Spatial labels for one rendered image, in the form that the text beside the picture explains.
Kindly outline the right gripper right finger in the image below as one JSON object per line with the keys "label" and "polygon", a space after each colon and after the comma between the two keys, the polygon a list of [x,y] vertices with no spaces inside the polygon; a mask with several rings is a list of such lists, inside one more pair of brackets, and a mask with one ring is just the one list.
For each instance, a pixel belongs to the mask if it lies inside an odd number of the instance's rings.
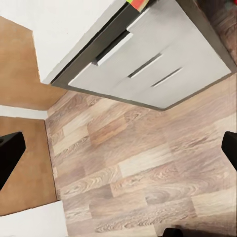
{"label": "right gripper right finger", "polygon": [[226,131],[221,149],[237,171],[237,133]]}

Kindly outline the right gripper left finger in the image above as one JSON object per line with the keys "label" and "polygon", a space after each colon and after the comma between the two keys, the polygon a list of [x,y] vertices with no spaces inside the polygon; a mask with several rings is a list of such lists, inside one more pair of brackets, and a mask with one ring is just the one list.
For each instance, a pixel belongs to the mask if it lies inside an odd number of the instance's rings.
{"label": "right gripper left finger", "polygon": [[26,150],[21,131],[0,137],[0,190]]}

